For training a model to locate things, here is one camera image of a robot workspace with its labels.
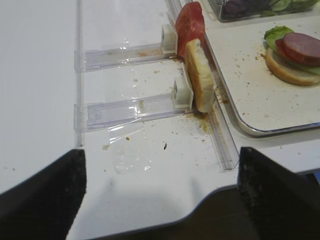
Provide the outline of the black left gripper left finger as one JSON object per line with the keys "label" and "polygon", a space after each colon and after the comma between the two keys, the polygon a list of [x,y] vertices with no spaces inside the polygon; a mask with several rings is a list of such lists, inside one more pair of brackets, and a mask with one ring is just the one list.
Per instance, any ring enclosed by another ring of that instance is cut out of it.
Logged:
{"label": "black left gripper left finger", "polygon": [[86,190],[85,151],[72,149],[0,195],[0,238],[65,240]]}

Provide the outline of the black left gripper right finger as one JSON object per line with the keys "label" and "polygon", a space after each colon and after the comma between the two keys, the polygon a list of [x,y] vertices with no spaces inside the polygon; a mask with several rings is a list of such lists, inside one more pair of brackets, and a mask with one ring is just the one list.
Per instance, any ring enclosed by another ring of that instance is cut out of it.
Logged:
{"label": "black left gripper right finger", "polygon": [[237,186],[261,240],[318,240],[320,188],[252,147],[242,147]]}

